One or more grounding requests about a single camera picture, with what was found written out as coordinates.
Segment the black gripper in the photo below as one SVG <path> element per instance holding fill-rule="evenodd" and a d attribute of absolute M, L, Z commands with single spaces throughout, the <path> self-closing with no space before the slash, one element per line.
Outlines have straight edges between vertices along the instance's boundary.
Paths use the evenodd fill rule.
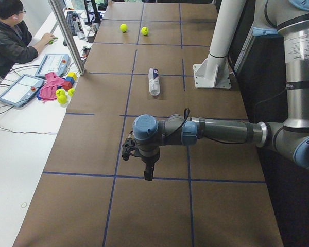
<path fill-rule="evenodd" d="M 155 162 L 160 158 L 160 149 L 156 147 L 155 149 L 145 151 L 139 149 L 139 155 L 141 160 L 145 162 L 144 179 L 146 181 L 152 181 L 153 173 L 155 169 Z"/>

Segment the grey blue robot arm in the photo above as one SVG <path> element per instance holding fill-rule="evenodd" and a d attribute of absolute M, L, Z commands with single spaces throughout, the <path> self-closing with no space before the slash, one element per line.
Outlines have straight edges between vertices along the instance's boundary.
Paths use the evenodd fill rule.
<path fill-rule="evenodd" d="M 284 38 L 288 118 L 283 123 L 237 122 L 172 115 L 158 121 L 138 116 L 125 143 L 122 158 L 139 157 L 144 177 L 152 180 L 164 145 L 189 146 L 208 138 L 227 144 L 253 143 L 267 147 L 309 169 L 309 1 L 257 1 L 253 35 Z"/>

